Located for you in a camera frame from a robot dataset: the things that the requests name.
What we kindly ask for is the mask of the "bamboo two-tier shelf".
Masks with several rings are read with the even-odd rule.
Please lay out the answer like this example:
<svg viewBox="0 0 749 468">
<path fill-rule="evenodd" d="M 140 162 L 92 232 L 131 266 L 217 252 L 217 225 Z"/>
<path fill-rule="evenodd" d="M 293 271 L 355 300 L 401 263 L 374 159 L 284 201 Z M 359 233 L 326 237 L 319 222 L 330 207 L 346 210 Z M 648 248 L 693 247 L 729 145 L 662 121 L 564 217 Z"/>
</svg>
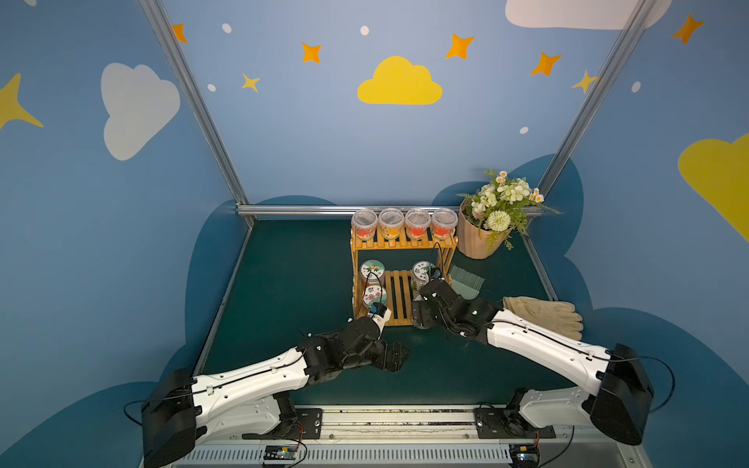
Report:
<svg viewBox="0 0 749 468">
<path fill-rule="evenodd" d="M 434 239 L 431 231 L 427 230 L 425 237 L 413 240 L 402 227 L 399 237 L 396 239 L 380 239 L 380 234 L 375 229 L 373 238 L 363 240 L 357 236 L 354 227 L 351 227 L 350 251 L 353 267 L 352 306 L 354 317 L 359 318 L 367 312 L 363 298 L 369 283 L 361 274 L 362 261 L 360 261 L 360 255 L 362 253 L 425 251 L 425 255 L 421 258 L 426 261 L 431 258 L 432 254 L 436 254 L 436 264 L 442 268 L 444 273 L 447 273 L 457 249 L 458 236 L 456 235 L 445 239 Z M 413 272 L 411 267 L 398 270 L 386 265 L 382 271 L 383 275 L 378 280 L 378 284 L 386 291 L 386 305 L 393 313 L 386 325 L 388 327 L 413 325 L 412 302 L 417 296 L 417 292 L 412 288 Z"/>
</svg>

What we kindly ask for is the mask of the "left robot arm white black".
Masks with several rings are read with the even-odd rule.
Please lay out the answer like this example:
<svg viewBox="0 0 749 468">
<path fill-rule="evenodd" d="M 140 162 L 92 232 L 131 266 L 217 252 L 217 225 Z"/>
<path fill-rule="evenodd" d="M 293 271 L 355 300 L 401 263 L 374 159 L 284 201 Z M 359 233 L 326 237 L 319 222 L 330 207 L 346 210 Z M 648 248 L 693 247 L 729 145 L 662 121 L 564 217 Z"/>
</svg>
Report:
<svg viewBox="0 0 749 468">
<path fill-rule="evenodd" d="M 386 318 L 367 314 L 331 333 L 244 368 L 193 376 L 189 369 L 162 378 L 140 406 L 145 467 L 164 467 L 197 445 L 222 436 L 284 436 L 296 413 L 285 393 L 374 367 L 399 372 L 410 357 L 401 343 L 382 339 Z"/>
</svg>

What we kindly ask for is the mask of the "large jar red strawberry lid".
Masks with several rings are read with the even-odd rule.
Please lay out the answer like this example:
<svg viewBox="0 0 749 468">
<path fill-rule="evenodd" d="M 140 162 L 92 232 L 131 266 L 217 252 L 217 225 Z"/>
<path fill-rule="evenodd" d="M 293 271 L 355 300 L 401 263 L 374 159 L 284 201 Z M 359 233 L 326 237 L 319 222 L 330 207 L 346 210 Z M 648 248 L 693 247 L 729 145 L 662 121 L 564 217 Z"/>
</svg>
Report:
<svg viewBox="0 0 749 468">
<path fill-rule="evenodd" d="M 413 326 L 422 330 L 423 329 L 423 317 L 422 317 L 422 301 L 413 301 L 412 302 L 412 323 Z"/>
</svg>

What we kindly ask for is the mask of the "large jar orange flower lid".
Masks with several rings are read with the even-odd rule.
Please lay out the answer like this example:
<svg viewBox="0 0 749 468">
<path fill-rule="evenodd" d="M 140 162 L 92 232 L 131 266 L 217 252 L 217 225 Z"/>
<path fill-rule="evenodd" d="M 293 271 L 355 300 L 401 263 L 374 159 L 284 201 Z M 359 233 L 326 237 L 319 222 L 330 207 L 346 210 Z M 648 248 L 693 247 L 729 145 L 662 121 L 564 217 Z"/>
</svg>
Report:
<svg viewBox="0 0 749 468">
<path fill-rule="evenodd" d="M 376 259 L 369 259 L 368 261 L 362 262 L 359 267 L 362 284 L 365 287 L 381 285 L 385 271 L 384 264 Z"/>
</svg>

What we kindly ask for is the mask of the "large jar purple flower lid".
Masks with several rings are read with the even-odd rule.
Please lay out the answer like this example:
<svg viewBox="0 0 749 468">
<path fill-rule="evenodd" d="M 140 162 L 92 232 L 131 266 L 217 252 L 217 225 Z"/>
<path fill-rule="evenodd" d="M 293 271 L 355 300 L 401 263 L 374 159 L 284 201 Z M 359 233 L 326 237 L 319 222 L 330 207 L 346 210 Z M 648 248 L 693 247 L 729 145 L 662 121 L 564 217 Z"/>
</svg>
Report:
<svg viewBox="0 0 749 468">
<path fill-rule="evenodd" d="M 381 286 L 370 285 L 364 290 L 362 304 L 366 310 L 370 310 L 376 303 L 387 304 L 387 292 Z"/>
</svg>

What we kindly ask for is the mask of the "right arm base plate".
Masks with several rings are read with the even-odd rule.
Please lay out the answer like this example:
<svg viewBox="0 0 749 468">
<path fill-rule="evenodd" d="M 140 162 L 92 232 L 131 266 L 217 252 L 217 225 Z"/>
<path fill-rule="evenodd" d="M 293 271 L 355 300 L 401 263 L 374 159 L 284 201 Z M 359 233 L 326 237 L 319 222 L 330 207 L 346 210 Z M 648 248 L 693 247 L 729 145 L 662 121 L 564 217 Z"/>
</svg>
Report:
<svg viewBox="0 0 749 468">
<path fill-rule="evenodd" d="M 479 439 L 536 440 L 556 437 L 552 426 L 536 428 L 512 409 L 479 407 L 473 410 L 473 415 Z"/>
</svg>

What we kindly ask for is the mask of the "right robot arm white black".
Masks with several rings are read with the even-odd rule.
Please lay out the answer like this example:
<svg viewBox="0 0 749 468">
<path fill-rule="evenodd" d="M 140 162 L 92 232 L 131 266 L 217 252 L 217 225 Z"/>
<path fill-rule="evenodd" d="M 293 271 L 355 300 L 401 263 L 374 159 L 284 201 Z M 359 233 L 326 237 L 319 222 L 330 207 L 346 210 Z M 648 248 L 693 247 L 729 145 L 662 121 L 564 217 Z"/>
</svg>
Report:
<svg viewBox="0 0 749 468">
<path fill-rule="evenodd" d="M 593 426 L 616 442 L 642 444 L 655 390 L 632 348 L 569 339 L 483 298 L 466 301 L 444 280 L 421 288 L 412 320 L 423 330 L 444 327 L 463 339 L 511 351 L 573 384 L 523 392 L 512 407 L 524 423 L 534 428 Z"/>
</svg>

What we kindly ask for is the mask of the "large jar green leaf lid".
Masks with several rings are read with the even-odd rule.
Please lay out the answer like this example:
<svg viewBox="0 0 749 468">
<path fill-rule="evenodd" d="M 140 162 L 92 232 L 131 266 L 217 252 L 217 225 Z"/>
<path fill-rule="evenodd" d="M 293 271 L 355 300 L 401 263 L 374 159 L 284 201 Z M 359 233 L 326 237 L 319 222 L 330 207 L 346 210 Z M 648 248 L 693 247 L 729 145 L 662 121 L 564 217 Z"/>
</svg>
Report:
<svg viewBox="0 0 749 468">
<path fill-rule="evenodd" d="M 412 267 L 412 286 L 420 289 L 431 279 L 437 266 L 431 261 L 418 261 Z"/>
</svg>

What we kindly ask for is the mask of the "small clear jar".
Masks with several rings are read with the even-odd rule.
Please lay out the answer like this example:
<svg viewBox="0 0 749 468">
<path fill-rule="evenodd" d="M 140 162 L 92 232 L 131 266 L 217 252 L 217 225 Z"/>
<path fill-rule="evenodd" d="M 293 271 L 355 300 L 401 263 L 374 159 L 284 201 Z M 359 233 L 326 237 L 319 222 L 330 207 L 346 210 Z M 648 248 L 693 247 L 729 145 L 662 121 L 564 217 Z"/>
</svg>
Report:
<svg viewBox="0 0 749 468">
<path fill-rule="evenodd" d="M 411 209 L 405 215 L 405 231 L 411 240 L 427 237 L 431 226 L 431 215 L 426 210 Z"/>
<path fill-rule="evenodd" d="M 384 240 L 396 240 L 405 223 L 403 212 L 396 208 L 386 208 L 378 215 L 378 231 Z"/>
<path fill-rule="evenodd" d="M 448 239 L 454 236 L 458 225 L 458 215 L 455 211 L 440 208 L 431 216 L 431 230 L 436 239 Z"/>
<path fill-rule="evenodd" d="M 370 209 L 358 210 L 351 218 L 351 225 L 356 238 L 372 240 L 378 230 L 378 214 Z"/>
</svg>

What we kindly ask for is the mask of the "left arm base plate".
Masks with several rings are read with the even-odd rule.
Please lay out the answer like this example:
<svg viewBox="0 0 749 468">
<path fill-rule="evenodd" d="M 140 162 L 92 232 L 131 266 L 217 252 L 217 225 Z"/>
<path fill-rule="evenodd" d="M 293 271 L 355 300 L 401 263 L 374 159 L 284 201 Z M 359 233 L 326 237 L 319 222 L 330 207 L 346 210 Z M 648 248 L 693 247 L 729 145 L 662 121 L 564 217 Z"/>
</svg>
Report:
<svg viewBox="0 0 749 468">
<path fill-rule="evenodd" d="M 243 433 L 243 440 L 319 440 L 321 437 L 323 409 L 302 408 L 291 413 L 281 413 L 280 422 L 265 434 Z"/>
</svg>

